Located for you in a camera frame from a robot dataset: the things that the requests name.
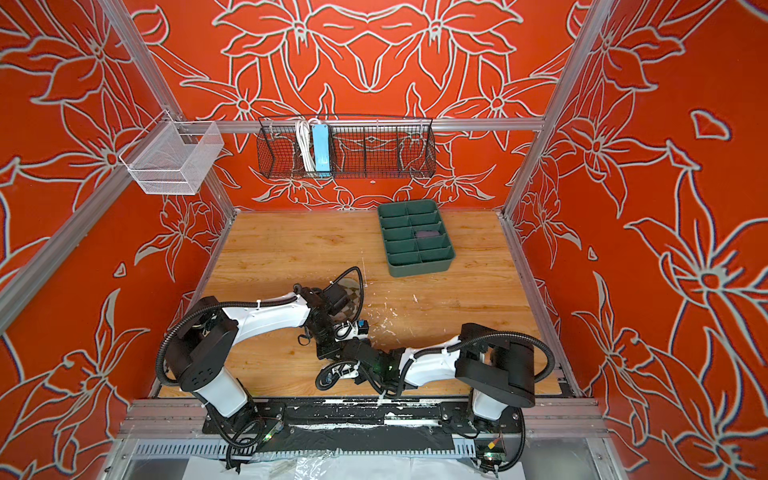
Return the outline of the green divided organizer tray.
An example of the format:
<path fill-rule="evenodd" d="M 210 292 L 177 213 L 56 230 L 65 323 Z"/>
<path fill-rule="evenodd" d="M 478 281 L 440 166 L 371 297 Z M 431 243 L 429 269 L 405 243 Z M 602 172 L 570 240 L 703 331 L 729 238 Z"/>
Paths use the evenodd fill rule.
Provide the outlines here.
<path fill-rule="evenodd" d="M 435 201 L 382 204 L 377 214 L 392 277 L 440 273 L 450 268 L 456 253 Z"/>

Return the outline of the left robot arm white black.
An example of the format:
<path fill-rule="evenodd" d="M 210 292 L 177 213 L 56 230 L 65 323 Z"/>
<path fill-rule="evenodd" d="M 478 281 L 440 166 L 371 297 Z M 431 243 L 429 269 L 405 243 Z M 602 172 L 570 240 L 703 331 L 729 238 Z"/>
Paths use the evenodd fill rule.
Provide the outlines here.
<path fill-rule="evenodd" d="M 215 431 L 235 452 L 258 445 L 267 435 L 255 400 L 226 368 L 232 348 L 284 329 L 301 329 L 320 360 L 337 360 L 343 343 L 366 335 L 360 318 L 364 298 L 362 270 L 353 266 L 324 288 L 300 284 L 280 297 L 219 301 L 205 297 L 166 333 L 155 359 L 163 386 L 191 393 L 206 408 Z"/>

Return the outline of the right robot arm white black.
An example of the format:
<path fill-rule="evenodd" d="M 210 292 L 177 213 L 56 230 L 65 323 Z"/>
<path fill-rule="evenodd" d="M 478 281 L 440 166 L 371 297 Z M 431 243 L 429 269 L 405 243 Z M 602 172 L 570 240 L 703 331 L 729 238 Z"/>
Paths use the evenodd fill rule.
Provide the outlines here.
<path fill-rule="evenodd" d="M 470 387 L 469 417 L 498 422 L 508 411 L 521 414 L 536 401 L 536 385 L 554 370 L 552 349 L 515 331 L 465 323 L 459 335 L 425 348 L 376 349 L 367 339 L 344 336 L 332 362 L 315 378 L 320 391 L 342 379 L 368 384 L 395 400 L 408 390 L 455 379 Z"/>

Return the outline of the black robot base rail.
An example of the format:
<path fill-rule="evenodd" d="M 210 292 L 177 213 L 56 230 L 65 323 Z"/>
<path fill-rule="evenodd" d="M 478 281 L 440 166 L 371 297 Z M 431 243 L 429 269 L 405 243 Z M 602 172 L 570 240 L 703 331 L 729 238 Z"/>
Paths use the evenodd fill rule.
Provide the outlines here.
<path fill-rule="evenodd" d="M 507 407 L 498 420 L 471 412 L 467 396 L 273 397 L 257 399 L 250 414 L 214 421 L 205 416 L 202 432 L 230 438 L 256 418 L 245 438 L 258 435 L 259 452 L 333 452 L 473 457 L 476 446 L 493 440 L 501 447 L 519 445 L 522 412 Z"/>

